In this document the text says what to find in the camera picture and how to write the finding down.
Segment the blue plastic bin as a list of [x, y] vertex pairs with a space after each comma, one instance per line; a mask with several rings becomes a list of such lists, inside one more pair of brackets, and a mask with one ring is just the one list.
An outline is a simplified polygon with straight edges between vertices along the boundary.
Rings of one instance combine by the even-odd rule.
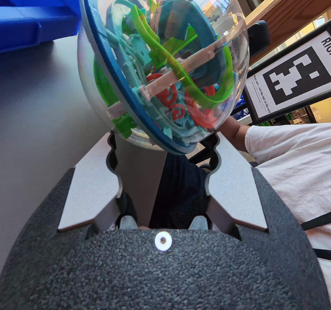
[[0, 0], [0, 52], [75, 36], [79, 0]]

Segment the person's white shirt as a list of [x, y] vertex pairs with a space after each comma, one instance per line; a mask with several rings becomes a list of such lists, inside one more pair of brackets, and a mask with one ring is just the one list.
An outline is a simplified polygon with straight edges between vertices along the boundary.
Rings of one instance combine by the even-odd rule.
[[331, 209], [330, 123], [246, 130], [245, 148], [299, 223]]

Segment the person's right forearm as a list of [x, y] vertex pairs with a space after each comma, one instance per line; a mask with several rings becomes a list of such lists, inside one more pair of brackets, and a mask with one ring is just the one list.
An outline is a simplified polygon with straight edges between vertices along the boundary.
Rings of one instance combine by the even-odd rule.
[[235, 118], [229, 116], [218, 128], [221, 134], [238, 150], [248, 153], [245, 146], [246, 133], [250, 126], [240, 124]]

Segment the wooden shelf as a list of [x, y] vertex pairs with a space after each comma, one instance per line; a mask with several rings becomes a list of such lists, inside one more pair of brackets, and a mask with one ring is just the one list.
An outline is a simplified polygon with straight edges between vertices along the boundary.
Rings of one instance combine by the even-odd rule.
[[259, 20], [267, 22], [270, 45], [250, 57], [254, 64], [287, 39], [306, 27], [331, 7], [331, 0], [264, 0], [246, 17], [247, 27]]

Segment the transparent maze ball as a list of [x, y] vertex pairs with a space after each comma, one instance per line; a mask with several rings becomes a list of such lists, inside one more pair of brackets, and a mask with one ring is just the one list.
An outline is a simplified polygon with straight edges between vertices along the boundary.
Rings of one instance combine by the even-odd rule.
[[[85, 95], [100, 118], [140, 147], [191, 153], [226, 120], [249, 69], [245, 17], [237, 0], [79, 0], [78, 68]], [[220, 49], [192, 72], [180, 62], [204, 48]], [[138, 88], [173, 70], [177, 81], [147, 102]], [[202, 108], [198, 89], [220, 103]], [[122, 102], [127, 112], [110, 117]]]

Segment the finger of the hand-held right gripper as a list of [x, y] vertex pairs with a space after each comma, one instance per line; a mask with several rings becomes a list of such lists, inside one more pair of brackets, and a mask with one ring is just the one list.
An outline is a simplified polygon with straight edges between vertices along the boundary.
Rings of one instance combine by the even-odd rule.
[[[195, 54], [189, 56], [185, 60], [182, 60], [180, 62], [180, 67], [183, 67], [185, 71], [192, 72], [199, 66], [207, 63], [208, 61], [212, 60], [215, 55], [220, 52], [220, 49], [213, 49], [213, 48], [204, 48], [202, 50], [199, 50]], [[157, 94], [161, 93], [164, 89], [167, 89], [172, 84], [174, 84], [177, 81], [181, 81], [182, 84], [184, 84], [184, 81], [191, 80], [190, 77], [186, 78], [186, 74], [180, 75], [179, 79], [175, 74], [175, 71], [170, 70], [166, 72], [165, 74], [161, 75], [158, 79], [152, 81], [151, 83], [147, 85], [141, 85], [138, 88], [138, 92], [142, 94], [143, 98], [149, 102], [152, 97], [156, 96]], [[211, 99], [211, 97], [205, 96], [203, 93], [200, 92], [198, 89], [198, 92], [195, 92], [192, 90], [192, 93], [190, 96], [204, 109], [212, 110], [216, 106], [218, 106], [220, 103], [217, 103]], [[127, 110], [124, 107], [124, 104], [122, 102], [117, 102], [111, 105], [107, 108], [107, 114], [110, 117], [120, 117], [124, 113], [126, 113]]]

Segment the person's dark pants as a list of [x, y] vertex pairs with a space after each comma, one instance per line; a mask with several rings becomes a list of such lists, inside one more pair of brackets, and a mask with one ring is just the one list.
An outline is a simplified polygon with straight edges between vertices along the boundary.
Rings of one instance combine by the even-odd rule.
[[186, 156], [168, 153], [148, 227], [188, 229], [195, 217], [206, 217], [207, 175]]

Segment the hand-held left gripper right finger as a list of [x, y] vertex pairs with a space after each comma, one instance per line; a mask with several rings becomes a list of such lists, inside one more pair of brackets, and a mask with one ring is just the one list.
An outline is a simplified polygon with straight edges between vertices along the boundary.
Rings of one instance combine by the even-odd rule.
[[252, 166], [220, 132], [216, 137], [218, 164], [205, 183], [210, 197], [207, 216], [219, 232], [229, 233], [234, 224], [266, 231]]

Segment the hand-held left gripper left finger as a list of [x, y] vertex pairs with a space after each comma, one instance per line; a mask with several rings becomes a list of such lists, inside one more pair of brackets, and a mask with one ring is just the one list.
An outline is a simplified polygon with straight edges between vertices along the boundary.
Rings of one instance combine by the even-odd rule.
[[65, 232], [94, 225], [101, 232], [118, 219], [117, 199], [123, 191], [121, 177], [111, 167], [116, 142], [107, 132], [76, 164], [58, 225]]

